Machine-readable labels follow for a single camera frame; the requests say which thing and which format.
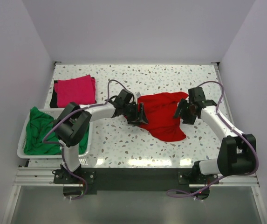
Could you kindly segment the red t shirt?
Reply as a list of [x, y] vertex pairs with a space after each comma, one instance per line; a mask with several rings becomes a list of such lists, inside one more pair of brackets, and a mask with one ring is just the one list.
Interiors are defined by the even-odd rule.
[[188, 94], [185, 92], [140, 96], [137, 101], [144, 105], [148, 124], [140, 124], [139, 127], [161, 141], [184, 140], [186, 135], [180, 129], [180, 118], [175, 118], [174, 115], [180, 100], [187, 98]]

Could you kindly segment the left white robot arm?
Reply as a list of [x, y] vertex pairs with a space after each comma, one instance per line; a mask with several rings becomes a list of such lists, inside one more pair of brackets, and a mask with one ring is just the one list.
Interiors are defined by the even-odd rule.
[[91, 122], [123, 115], [133, 126], [148, 124], [144, 104], [136, 103], [134, 94], [126, 89], [107, 99], [102, 104], [92, 104], [81, 108], [75, 102], [69, 103], [54, 122], [56, 134], [62, 150], [62, 165], [66, 169], [64, 177], [70, 183], [80, 180], [79, 143], [84, 138]]

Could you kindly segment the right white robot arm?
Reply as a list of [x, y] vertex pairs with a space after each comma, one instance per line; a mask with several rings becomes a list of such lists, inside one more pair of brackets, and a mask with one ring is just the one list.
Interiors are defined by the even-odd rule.
[[194, 163], [192, 179], [196, 183], [203, 183], [208, 175], [254, 174], [259, 166], [256, 138], [233, 126], [222, 115], [216, 102], [205, 98], [202, 87], [189, 89], [188, 95], [188, 99], [180, 100], [174, 117], [182, 119], [183, 123], [188, 125], [194, 125], [196, 119], [203, 120], [221, 143], [216, 159]]

